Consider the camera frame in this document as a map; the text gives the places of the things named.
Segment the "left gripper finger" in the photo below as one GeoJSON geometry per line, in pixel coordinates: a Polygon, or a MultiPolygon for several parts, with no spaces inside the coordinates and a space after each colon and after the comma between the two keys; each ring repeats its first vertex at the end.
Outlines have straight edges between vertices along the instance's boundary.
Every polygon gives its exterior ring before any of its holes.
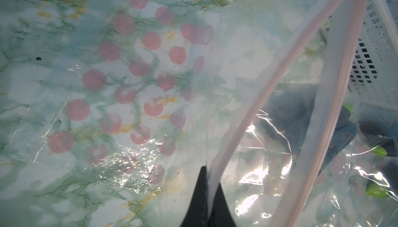
{"type": "Polygon", "coordinates": [[[211,208],[211,214],[208,214],[207,204],[208,183],[207,169],[201,167],[194,189],[193,196],[180,225],[181,227],[236,227],[236,224],[228,209],[222,186],[219,185],[211,208]]]}

